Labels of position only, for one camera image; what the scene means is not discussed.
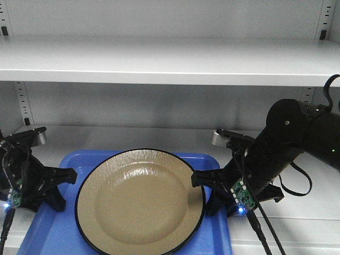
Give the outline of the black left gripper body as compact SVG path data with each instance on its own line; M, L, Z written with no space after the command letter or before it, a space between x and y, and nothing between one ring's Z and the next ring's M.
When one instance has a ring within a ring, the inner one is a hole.
M1 201L7 202L9 189L22 179L22 201L18 208L37 211L44 200L47 180L45 166L32 155L29 146L10 143L1 135Z

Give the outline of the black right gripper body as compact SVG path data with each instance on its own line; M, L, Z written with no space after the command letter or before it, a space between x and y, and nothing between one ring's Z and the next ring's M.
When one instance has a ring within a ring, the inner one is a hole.
M246 166L245 158L251 144L250 142L232 138L227 144L227 148L232 151L232 159L223 170L228 175L231 187L237 180L242 179L256 205L253 209L240 212L231 193L231 198L227 198L228 202L225 205L228 217L236 214L245 215L248 211L257 209L260 202L268 200L279 202L284 198L281 188L272 185L272 180L260 178Z

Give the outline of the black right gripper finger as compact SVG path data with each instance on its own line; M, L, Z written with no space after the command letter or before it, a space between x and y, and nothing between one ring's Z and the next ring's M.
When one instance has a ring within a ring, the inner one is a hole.
M191 175L192 187L207 186L223 198L231 198L231 185L223 169L194 171Z
M228 202L227 198L223 195L212 192L206 203L206 215L213 216L222 208L222 206L226 205Z

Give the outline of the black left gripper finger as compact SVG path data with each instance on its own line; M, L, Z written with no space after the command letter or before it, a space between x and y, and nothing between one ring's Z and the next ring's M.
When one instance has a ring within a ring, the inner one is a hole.
M76 183L78 174L73 168L45 167L45 171L47 180L53 185Z
M66 200L61 195L58 187L54 187L45 193L44 202L55 211L63 211L66 206Z

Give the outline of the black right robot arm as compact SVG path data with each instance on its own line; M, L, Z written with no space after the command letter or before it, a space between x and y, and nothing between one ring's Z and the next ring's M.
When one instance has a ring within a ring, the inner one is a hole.
M206 213L214 215L222 206L233 215L240 200L232 187L243 180L255 201L279 202L284 195L272 181L301 153L316 157L339 169L339 115L331 107L294 99L281 99L270 108L266 126L252 138L218 129L214 135L233 153L222 169L195 171L193 186L211 188Z

